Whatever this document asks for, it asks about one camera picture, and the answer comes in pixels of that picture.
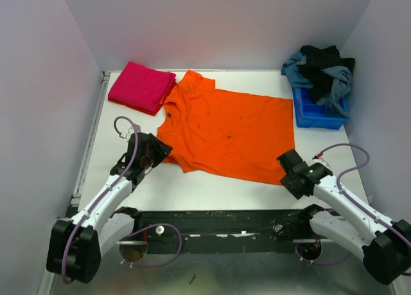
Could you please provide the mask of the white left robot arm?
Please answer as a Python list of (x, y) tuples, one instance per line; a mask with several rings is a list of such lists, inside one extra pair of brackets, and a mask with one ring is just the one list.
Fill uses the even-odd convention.
[(146, 175), (172, 151), (153, 134), (134, 133), (127, 151), (111, 168), (102, 189), (90, 203), (71, 218), (59, 219), (51, 229), (46, 270), (67, 283), (89, 283), (98, 272), (105, 253), (122, 239), (136, 240), (142, 224), (118, 206), (128, 198)]

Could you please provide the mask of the orange t-shirt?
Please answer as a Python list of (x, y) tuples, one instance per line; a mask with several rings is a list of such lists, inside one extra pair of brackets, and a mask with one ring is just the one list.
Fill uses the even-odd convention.
[(157, 138), (173, 149), (165, 161), (183, 172), (273, 185), (284, 177), (277, 158), (295, 147), (291, 99), (218, 89), (188, 71), (164, 110)]

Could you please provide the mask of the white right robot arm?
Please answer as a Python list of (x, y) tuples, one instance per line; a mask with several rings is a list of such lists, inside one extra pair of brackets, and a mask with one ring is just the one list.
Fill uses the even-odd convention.
[(285, 172), (281, 184), (296, 198), (314, 196), (336, 211), (315, 204), (295, 223), (300, 237), (326, 237), (362, 261), (384, 285), (410, 274), (410, 224), (380, 213), (350, 192), (323, 163), (308, 165), (291, 149), (277, 158)]

